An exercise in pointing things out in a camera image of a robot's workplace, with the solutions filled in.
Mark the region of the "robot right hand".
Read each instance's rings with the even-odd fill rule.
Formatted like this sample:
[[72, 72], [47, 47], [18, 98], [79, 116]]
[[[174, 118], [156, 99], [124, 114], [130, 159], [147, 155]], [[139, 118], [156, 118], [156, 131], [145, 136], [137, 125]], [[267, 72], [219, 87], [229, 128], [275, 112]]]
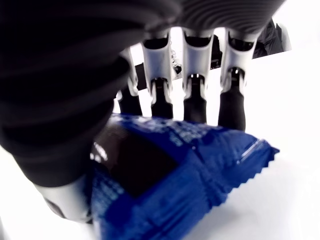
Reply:
[[131, 67], [123, 51], [170, 27], [259, 33], [281, 0], [3, 0], [0, 145], [61, 218], [91, 221], [95, 136]]

